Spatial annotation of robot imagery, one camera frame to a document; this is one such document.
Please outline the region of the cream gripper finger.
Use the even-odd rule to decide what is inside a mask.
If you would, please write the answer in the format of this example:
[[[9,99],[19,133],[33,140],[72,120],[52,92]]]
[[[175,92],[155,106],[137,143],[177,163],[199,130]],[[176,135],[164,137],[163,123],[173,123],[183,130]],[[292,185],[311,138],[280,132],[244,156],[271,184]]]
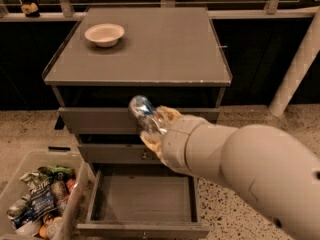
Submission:
[[[162,137],[159,133],[149,134],[146,131],[142,131],[140,134],[140,138],[148,149],[155,153],[160,160],[163,160]]]
[[[175,120],[182,117],[182,114],[174,109],[167,106],[159,106],[156,111],[164,118],[168,123],[173,123]]]

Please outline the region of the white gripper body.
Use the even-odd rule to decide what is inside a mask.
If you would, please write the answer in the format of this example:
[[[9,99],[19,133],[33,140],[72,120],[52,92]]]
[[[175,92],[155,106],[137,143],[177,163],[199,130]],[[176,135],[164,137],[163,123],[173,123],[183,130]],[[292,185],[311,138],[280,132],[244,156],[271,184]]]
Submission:
[[[205,119],[192,115],[185,115],[175,120],[162,137],[161,161],[176,173],[192,175],[186,158],[187,143],[198,127],[207,124]]]

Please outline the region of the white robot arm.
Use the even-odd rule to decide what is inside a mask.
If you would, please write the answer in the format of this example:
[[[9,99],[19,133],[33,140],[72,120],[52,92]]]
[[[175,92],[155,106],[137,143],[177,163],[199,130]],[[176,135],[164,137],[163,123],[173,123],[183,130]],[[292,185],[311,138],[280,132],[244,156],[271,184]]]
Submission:
[[[266,125],[212,124],[161,107],[164,134],[141,139],[171,170],[233,190],[296,240],[320,240],[320,159],[286,132]]]

